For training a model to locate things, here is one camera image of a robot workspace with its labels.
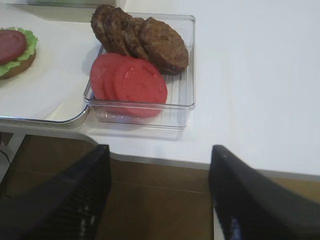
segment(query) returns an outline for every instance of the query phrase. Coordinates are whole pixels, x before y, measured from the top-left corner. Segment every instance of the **red tomato slice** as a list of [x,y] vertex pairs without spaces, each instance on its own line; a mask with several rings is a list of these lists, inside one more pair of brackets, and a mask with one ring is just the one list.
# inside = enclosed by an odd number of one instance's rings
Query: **red tomato slice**
[[[122,102],[166,103],[168,90],[159,71],[148,61],[132,59],[122,63],[113,77],[116,98]],[[129,115],[149,118],[160,110],[143,108],[126,108]]]
[[20,57],[26,48],[27,39],[22,32],[0,30],[0,65]]
[[109,100],[104,91],[105,74],[115,67],[113,62],[122,60],[124,56],[117,53],[105,53],[97,57],[90,72],[90,83],[93,94],[98,100]]
[[119,55],[119,56],[114,57],[112,62],[110,62],[108,64],[108,70],[105,72],[105,74],[103,76],[103,78],[104,78],[103,79],[104,93],[105,93],[107,100],[111,100],[111,101],[118,100],[118,98],[115,94],[115,91],[114,91],[114,83],[113,83],[113,78],[114,78],[116,70],[118,69],[119,66],[121,66],[126,61],[134,59],[129,56],[122,56],[122,55]]

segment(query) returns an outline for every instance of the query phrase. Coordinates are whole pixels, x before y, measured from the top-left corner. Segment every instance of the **brown patty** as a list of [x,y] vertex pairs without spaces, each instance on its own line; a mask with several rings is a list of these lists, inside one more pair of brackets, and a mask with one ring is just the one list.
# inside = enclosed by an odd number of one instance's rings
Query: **brown patty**
[[160,72],[177,75],[189,64],[189,54],[181,36],[163,21],[149,17],[141,27],[139,40]]
[[25,70],[27,70],[31,64],[34,62],[36,53],[32,54],[27,60],[21,61],[20,66],[15,66],[11,68],[6,74],[0,76],[0,80],[12,78]]
[[102,43],[107,52],[111,52],[112,49],[110,41],[106,35],[105,22],[113,9],[115,8],[111,5],[100,5],[96,8],[91,18],[91,27],[95,37]]
[[131,18],[132,16],[117,7],[110,13],[105,21],[104,29],[110,41],[112,52],[123,56],[132,56],[123,38],[123,31],[126,29]]
[[126,46],[137,58],[149,60],[149,56],[139,40],[140,30],[144,22],[145,20],[140,17],[130,19],[123,32],[123,37]]

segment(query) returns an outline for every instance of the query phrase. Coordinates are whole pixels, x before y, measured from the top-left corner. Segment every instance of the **wooden floor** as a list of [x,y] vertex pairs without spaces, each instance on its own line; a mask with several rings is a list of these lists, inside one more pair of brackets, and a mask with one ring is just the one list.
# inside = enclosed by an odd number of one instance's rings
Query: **wooden floor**
[[[1,199],[44,183],[92,148],[79,140],[27,136],[1,183]],[[111,172],[98,240],[213,239],[208,171],[112,160]],[[319,183],[275,181],[320,202]]]

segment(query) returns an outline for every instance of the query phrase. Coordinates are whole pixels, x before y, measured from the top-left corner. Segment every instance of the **green lettuce leaf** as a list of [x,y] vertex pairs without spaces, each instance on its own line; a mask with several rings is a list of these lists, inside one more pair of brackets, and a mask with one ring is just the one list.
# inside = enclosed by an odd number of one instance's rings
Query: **green lettuce leaf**
[[10,69],[20,66],[20,62],[27,60],[31,55],[36,52],[38,38],[33,34],[30,30],[24,30],[23,28],[16,27],[8,27],[6,30],[15,30],[23,33],[26,38],[26,50],[24,53],[19,56],[16,60],[7,62],[6,64],[0,65],[0,77],[9,72]]

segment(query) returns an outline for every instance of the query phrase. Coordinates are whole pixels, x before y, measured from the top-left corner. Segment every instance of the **plastic tray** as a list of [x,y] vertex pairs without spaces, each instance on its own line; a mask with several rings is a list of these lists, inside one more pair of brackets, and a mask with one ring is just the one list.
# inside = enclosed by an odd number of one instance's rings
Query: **plastic tray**
[[[165,104],[138,103],[96,100],[91,89],[90,81],[84,91],[84,101],[94,111],[100,122],[144,125],[157,128],[180,128],[188,124],[190,112],[195,108],[194,96],[194,44],[195,44],[195,18],[190,15],[162,15],[130,13],[133,17],[147,19],[153,17],[169,24],[183,38],[189,52],[189,66],[176,76],[164,75],[168,89]],[[105,53],[101,47],[98,56]],[[141,118],[111,113],[112,108],[139,108],[161,110],[155,117]]]

